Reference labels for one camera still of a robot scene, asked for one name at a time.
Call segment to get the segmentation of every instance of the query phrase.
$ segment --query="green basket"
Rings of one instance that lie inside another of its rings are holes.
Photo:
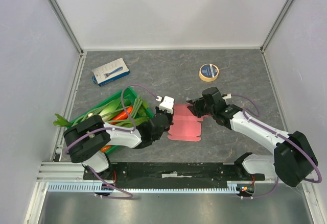
[[[85,112],[85,113],[79,115],[77,118],[79,118],[79,117],[82,116],[82,115],[85,115],[85,114],[89,113],[89,112],[90,112],[91,110],[93,110],[94,108],[102,107],[102,106],[108,104],[109,102],[111,102],[112,100],[116,100],[117,98],[121,97],[121,94],[122,94],[122,91],[120,90],[120,91],[117,92],[115,95],[112,95],[111,97],[107,98],[107,99],[104,100],[103,102],[97,104],[95,107],[93,107],[93,108],[91,108],[90,110],[88,110],[87,112]],[[125,99],[129,99],[129,100],[132,102],[132,104],[134,103],[136,97],[137,97],[137,94],[135,93],[135,91],[134,91],[132,88],[128,87],[128,88],[125,90],[125,92],[124,92],[124,98],[125,98]],[[145,108],[145,112],[146,112],[146,114],[147,114],[147,116],[148,116],[149,118],[153,118],[153,113],[152,113],[152,111],[150,110],[150,108]],[[115,145],[112,146],[109,150],[106,151],[106,154],[110,154],[110,153],[111,153],[112,151],[114,151],[117,147],[118,147],[118,146],[115,146]]]

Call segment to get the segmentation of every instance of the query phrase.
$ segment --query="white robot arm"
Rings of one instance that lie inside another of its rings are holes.
[[[242,108],[234,104],[228,105],[225,101],[227,98],[228,95],[222,95],[217,88],[209,88],[202,92],[201,98],[188,101],[191,104],[189,109],[198,117],[212,116],[217,124],[250,137],[272,153],[273,156],[246,153],[242,165],[247,173],[271,175],[275,171],[284,183],[295,187],[314,170],[313,164],[318,165],[304,134],[298,131],[290,134],[266,125],[248,116]],[[70,147],[72,162],[82,162],[100,173],[110,166],[108,156],[100,151],[103,146],[150,146],[173,124],[173,105],[174,99],[165,96],[159,107],[156,107],[156,115],[136,127],[136,130],[109,125],[97,115],[68,129],[64,138]],[[93,130],[99,132],[85,137],[79,144],[74,144],[78,138]]]

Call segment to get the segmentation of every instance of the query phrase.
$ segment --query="granite countertop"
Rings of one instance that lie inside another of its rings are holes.
[[[102,87],[92,82],[92,69],[122,57],[130,69],[128,76]],[[199,78],[205,63],[218,66],[219,76],[213,82]],[[104,99],[138,83],[148,86],[159,95],[168,95],[176,104],[199,98],[209,87],[222,93],[238,93],[252,98],[262,112],[261,121],[283,129],[281,117],[269,82],[267,71],[258,49],[229,50],[170,50],[170,51],[105,51],[88,52],[78,86],[71,118],[89,110]],[[147,91],[135,87],[151,105],[158,104]],[[243,107],[251,105],[240,98],[230,103]],[[246,136],[217,125],[212,118],[202,123],[199,142],[172,141],[163,134],[161,140],[141,150],[119,147],[109,155],[112,162],[233,162],[245,152],[266,155],[269,152]]]

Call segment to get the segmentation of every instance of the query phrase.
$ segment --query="orange vegetable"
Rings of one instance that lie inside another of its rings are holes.
[[[101,148],[101,152],[105,153],[108,149],[110,149],[112,147],[112,145],[107,145],[104,146],[103,148]]]
[[[130,114],[133,110],[133,106],[129,106],[126,110]],[[127,117],[128,117],[127,113],[125,111],[123,111],[120,114],[118,114],[116,117],[114,117],[112,120],[123,120],[123,119],[126,119]]]

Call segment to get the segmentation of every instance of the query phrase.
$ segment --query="label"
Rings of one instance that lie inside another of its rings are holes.
[[[201,73],[206,78],[213,78],[218,74],[218,70],[212,64],[205,64],[201,68]]]

